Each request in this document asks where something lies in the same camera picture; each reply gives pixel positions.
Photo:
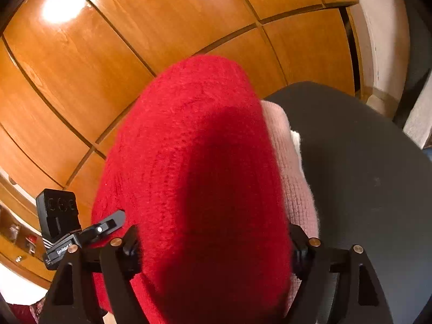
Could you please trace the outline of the red knit sweater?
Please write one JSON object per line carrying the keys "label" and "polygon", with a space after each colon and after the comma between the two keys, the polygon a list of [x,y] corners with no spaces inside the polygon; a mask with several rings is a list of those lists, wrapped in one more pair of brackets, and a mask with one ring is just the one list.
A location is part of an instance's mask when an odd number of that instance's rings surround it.
{"label": "red knit sweater", "polygon": [[276,323],[291,242],[261,104],[244,70],[195,56],[155,78],[117,132],[92,206],[139,229],[132,286],[151,323]]}

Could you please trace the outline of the pink folded knit garment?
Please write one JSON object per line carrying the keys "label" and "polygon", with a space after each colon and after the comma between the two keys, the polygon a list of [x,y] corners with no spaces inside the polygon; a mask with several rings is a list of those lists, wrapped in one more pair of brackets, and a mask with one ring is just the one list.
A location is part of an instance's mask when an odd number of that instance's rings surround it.
{"label": "pink folded knit garment", "polygon": [[319,237],[319,218],[311,189],[296,153],[288,117],[281,106],[261,101],[264,120],[281,175],[283,202],[288,220],[300,226],[306,236]]}

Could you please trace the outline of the wooden panel wardrobe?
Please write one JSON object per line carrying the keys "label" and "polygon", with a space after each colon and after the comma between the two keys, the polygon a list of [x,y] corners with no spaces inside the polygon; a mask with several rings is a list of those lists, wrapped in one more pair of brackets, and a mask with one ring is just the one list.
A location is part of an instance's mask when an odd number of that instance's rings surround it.
{"label": "wooden panel wardrobe", "polygon": [[364,96],[359,0],[12,0],[1,16],[1,202],[38,227],[46,188],[90,211],[106,154],[144,87],[208,53],[259,97],[312,81]]}

